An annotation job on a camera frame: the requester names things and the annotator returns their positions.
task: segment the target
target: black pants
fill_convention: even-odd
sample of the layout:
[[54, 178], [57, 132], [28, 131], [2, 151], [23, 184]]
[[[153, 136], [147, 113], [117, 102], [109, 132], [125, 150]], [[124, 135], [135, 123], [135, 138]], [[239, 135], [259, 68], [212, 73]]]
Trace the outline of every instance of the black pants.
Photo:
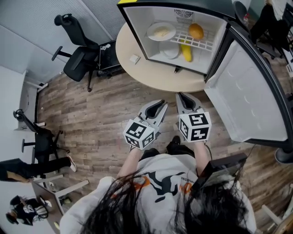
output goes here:
[[20, 172], [18, 174], [28, 179], [41, 174], [46, 174], [52, 171], [59, 170], [62, 167], [70, 165], [70, 159], [68, 157], [64, 157], [56, 160], [51, 160], [46, 163], [26, 164], [20, 169]]
[[288, 26], [284, 20], [277, 20], [271, 5], [265, 5], [261, 11], [260, 18], [254, 24], [251, 33], [251, 40], [256, 43], [256, 40], [269, 30], [269, 34], [276, 45], [289, 50], [287, 42]]
[[[154, 157], [158, 154], [160, 153], [155, 148], [147, 149], [144, 152], [143, 156], [141, 157], [141, 160]], [[172, 142], [172, 141], [169, 143], [169, 145], [167, 145], [167, 154], [170, 154], [170, 155], [189, 154], [190, 156], [194, 157], [194, 152], [191, 149], [189, 149], [186, 145], [176, 144], [175, 142]]]

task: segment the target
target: floor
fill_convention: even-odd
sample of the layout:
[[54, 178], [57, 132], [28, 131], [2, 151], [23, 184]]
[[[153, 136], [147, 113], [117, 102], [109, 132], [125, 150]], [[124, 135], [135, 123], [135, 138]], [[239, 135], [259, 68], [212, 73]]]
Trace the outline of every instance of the floor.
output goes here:
[[[284, 91], [291, 92], [293, 84], [284, 60], [276, 58], [270, 62]], [[179, 134], [174, 130], [177, 121], [174, 93], [144, 86], [126, 73], [111, 79], [93, 79], [91, 93], [87, 92], [86, 83], [87, 79], [76, 83], [63, 74], [40, 93], [38, 103], [38, 121], [46, 122], [47, 128], [54, 133], [64, 131], [59, 144], [71, 151], [78, 167], [76, 173], [68, 172], [55, 184], [67, 187], [82, 180], [90, 181], [89, 185], [70, 194], [74, 201], [94, 190], [104, 176], [117, 175], [129, 152], [122, 131], [144, 103], [156, 99], [165, 99], [169, 103], [161, 125], [162, 134], [153, 147], [163, 152], [172, 137]], [[193, 95], [201, 100], [211, 115], [212, 131], [208, 145], [213, 158], [239, 152], [250, 154], [241, 182], [254, 208], [257, 226], [265, 230], [271, 221], [261, 206], [267, 205], [278, 215], [285, 209], [292, 195], [289, 184], [292, 183], [293, 167], [277, 163], [274, 148], [255, 146], [252, 149], [251, 144], [232, 141], [206, 94], [202, 91]]]

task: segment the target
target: cable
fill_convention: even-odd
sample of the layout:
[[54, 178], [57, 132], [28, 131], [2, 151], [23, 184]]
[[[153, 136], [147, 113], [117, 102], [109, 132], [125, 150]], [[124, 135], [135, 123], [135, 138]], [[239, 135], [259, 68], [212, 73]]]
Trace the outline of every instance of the cable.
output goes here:
[[27, 90], [27, 88], [26, 88], [26, 86], [25, 86], [25, 85], [23, 86], [23, 89], [25, 89], [25, 91], [27, 92], [27, 106], [26, 106], [26, 109], [25, 109], [25, 110], [22, 110], [22, 111], [23, 111], [23, 113], [24, 113], [24, 112], [26, 112], [26, 111], [27, 111], [27, 109], [28, 109], [28, 106], [29, 106], [29, 96], [28, 96], [28, 90]]
[[252, 152], [252, 150], [253, 150], [253, 148], [254, 148], [255, 146], [256, 146], [256, 144], [254, 144], [254, 145], [252, 146], [252, 148], [251, 148], [251, 150], [250, 150], [250, 152], [249, 152], [247, 158], [250, 156], [250, 154], [251, 154], [251, 152]]
[[205, 143], [205, 146], [206, 146], [207, 150], [210, 152], [210, 156], [211, 156], [211, 160], [212, 160], [212, 152], [211, 152], [211, 149], [210, 149], [210, 147], [207, 146], [206, 143]]

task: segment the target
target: hand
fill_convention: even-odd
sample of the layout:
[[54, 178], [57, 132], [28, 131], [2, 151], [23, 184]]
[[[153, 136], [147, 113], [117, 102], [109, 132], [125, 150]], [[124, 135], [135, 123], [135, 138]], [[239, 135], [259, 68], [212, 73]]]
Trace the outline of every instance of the hand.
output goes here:
[[26, 181], [23, 181], [23, 183], [25, 183], [25, 184], [28, 184], [28, 183], [31, 183], [31, 182], [33, 182], [33, 179], [32, 178], [29, 178]]

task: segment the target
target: wire rack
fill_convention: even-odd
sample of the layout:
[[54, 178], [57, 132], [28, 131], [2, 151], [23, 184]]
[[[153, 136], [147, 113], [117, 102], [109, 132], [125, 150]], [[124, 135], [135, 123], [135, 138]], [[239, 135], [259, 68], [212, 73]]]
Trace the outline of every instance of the wire rack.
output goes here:
[[189, 25], [186, 24], [174, 24], [176, 28], [176, 34], [170, 39], [171, 42], [179, 43], [183, 45], [192, 46], [195, 48], [203, 49], [212, 52], [214, 45], [215, 33], [211, 30], [203, 28], [204, 37], [201, 40], [194, 39], [188, 32]]

